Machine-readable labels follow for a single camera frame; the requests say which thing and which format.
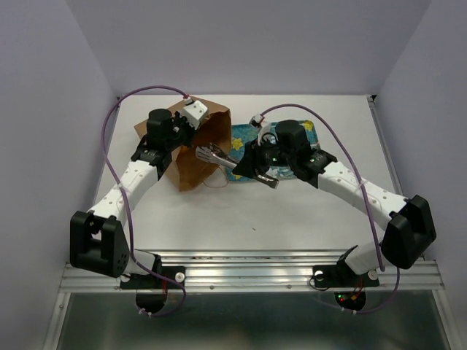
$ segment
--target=paper bag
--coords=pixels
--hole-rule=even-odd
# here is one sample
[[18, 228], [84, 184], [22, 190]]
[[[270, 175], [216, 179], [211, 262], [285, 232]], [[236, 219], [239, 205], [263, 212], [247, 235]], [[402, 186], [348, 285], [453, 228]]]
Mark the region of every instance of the paper bag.
[[[210, 142], [228, 153], [231, 149], [231, 111], [226, 106], [192, 96], [208, 108], [209, 114], [196, 131], [192, 147], [181, 146], [172, 152], [172, 163], [164, 176], [182, 191], [189, 191], [199, 186], [219, 167], [199, 160], [195, 156], [197, 146], [207, 146]], [[183, 108], [183, 101], [168, 108], [172, 114]], [[134, 126], [139, 138], [146, 135], [146, 120]]]

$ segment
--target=screw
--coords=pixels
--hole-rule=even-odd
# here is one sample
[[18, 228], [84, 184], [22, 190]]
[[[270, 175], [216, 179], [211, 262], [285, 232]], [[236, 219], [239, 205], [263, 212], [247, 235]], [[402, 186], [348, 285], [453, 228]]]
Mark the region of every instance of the screw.
[[177, 272], [175, 274], [175, 281], [182, 283], [185, 280], [185, 275], [182, 272]]
[[372, 281], [376, 281], [378, 279], [378, 273], [375, 270], [368, 271], [368, 277]]
[[323, 272], [322, 271], [316, 271], [314, 273], [314, 279], [317, 280], [317, 281], [322, 281], [324, 279], [323, 277]]

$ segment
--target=blue towel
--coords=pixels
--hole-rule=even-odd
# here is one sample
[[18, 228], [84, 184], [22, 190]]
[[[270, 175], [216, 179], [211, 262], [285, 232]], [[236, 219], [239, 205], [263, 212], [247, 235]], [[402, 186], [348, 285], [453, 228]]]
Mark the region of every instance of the blue towel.
[[[311, 120], [299, 120], [298, 121], [306, 130], [306, 136], [308, 137], [309, 143], [314, 148], [320, 148], [316, 129], [314, 128]], [[271, 132], [274, 132], [274, 127], [277, 122], [273, 122]], [[244, 153], [244, 145], [256, 139], [258, 136], [258, 130], [249, 124], [232, 125], [232, 149], [229, 152], [231, 157], [236, 159], [242, 159]], [[286, 167], [272, 166], [267, 172], [268, 175], [275, 177], [276, 179], [295, 179], [292, 171]], [[251, 179], [233, 175], [232, 170], [227, 169], [228, 180], [232, 182], [245, 182]]]

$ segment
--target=glass panel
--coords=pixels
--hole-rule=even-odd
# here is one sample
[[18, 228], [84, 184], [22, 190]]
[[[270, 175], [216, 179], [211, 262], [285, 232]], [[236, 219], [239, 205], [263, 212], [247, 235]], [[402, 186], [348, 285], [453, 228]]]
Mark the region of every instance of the glass panel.
[[[367, 308], [388, 292], [367, 294]], [[317, 293], [188, 295], [174, 315], [138, 315], [132, 294], [72, 295], [60, 349], [448, 349], [431, 291], [399, 292], [369, 315], [313, 301]], [[333, 302], [332, 293], [320, 297]]]

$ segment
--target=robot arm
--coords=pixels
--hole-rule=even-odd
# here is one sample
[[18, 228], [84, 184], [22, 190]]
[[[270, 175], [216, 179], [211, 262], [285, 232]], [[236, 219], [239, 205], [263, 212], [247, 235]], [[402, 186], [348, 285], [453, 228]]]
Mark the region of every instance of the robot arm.
[[[200, 101], [185, 101], [186, 106], [173, 117], [167, 109], [149, 113], [147, 134], [131, 157], [116, 184], [87, 212], [77, 211], [70, 222], [70, 263], [77, 268], [111, 277], [123, 273], [147, 274], [130, 259], [123, 232], [127, 220], [123, 188], [133, 211], [143, 195], [163, 176], [172, 162], [171, 153], [179, 146], [190, 146], [208, 110]], [[159, 272], [159, 256], [135, 251], [139, 262]]]
[[[253, 117], [251, 125], [261, 128], [263, 118]], [[276, 135], [245, 144], [244, 157], [233, 170], [236, 175], [264, 174], [269, 166], [288, 166], [298, 179], [341, 198], [367, 214], [361, 192], [365, 185], [374, 221], [385, 231], [379, 240], [383, 263], [410, 268], [436, 238], [428, 202], [416, 195], [412, 199], [396, 195], [363, 179], [322, 149], [312, 149], [306, 131], [295, 120], [277, 123]], [[354, 246], [336, 265], [315, 266], [323, 272], [316, 286], [354, 287], [362, 275], [378, 268], [374, 242]]]

